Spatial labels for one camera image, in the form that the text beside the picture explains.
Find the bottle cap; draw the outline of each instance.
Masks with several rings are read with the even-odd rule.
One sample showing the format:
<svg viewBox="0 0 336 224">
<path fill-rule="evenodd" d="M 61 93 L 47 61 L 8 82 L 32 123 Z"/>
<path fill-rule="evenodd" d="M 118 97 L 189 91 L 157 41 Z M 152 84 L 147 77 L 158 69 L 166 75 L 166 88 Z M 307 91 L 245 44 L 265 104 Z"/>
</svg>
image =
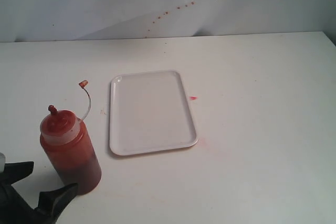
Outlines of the bottle cap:
<svg viewBox="0 0 336 224">
<path fill-rule="evenodd" d="M 63 145 L 71 142 L 79 134 L 80 124 L 76 115 L 68 110 L 60 110 L 50 105 L 50 115 L 40 125 L 41 135 L 50 145 Z"/>
</svg>

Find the white table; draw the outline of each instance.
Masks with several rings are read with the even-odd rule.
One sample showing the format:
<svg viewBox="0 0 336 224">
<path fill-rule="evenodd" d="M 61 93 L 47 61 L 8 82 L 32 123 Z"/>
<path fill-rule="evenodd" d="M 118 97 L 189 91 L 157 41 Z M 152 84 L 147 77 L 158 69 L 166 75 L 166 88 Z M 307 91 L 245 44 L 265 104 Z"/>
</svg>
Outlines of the white table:
<svg viewBox="0 0 336 224">
<path fill-rule="evenodd" d="M 109 84 L 181 73 L 200 141 L 131 158 L 108 147 Z M 58 223 L 335 223 L 336 47 L 320 32 L 0 44 L 0 152 L 34 161 L 36 207 L 62 184 L 39 143 L 48 105 L 86 118 L 102 180 Z"/>
</svg>

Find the white tray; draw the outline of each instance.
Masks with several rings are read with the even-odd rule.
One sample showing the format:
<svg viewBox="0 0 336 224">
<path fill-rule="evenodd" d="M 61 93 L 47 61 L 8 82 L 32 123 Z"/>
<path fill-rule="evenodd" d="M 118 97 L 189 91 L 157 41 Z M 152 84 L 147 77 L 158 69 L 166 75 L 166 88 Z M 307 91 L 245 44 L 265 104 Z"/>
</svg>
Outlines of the white tray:
<svg viewBox="0 0 336 224">
<path fill-rule="evenodd" d="M 125 74 L 111 81 L 110 148 L 117 155 L 190 147 L 197 134 L 176 71 Z"/>
</svg>

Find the red nozzle tip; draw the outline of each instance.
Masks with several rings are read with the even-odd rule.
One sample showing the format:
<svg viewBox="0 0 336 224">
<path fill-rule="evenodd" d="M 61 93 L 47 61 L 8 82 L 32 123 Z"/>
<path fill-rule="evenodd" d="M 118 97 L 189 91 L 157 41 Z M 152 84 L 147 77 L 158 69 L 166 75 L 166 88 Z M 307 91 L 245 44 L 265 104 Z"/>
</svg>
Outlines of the red nozzle tip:
<svg viewBox="0 0 336 224">
<path fill-rule="evenodd" d="M 80 87 L 83 89 L 89 82 L 87 80 L 84 80 L 79 83 Z"/>
<path fill-rule="evenodd" d="M 50 114 L 52 114 L 52 115 L 57 114 L 57 109 L 53 105 L 49 105 L 48 110 L 50 111 Z"/>
</svg>

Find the sauce bottle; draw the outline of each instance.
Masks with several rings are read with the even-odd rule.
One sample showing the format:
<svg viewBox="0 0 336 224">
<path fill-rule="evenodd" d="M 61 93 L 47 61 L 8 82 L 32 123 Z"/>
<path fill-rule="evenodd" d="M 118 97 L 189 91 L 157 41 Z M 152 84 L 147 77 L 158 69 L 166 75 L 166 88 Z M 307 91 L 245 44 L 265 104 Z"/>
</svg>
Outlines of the sauce bottle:
<svg viewBox="0 0 336 224">
<path fill-rule="evenodd" d="M 65 185 L 78 183 L 79 195 L 92 191 L 101 178 L 101 169 L 83 122 L 91 108 L 90 95 L 84 88 L 87 83 L 79 84 L 89 97 L 89 109 L 82 119 L 71 111 L 57 111 L 50 105 L 50 114 L 40 125 L 42 148 Z"/>
</svg>

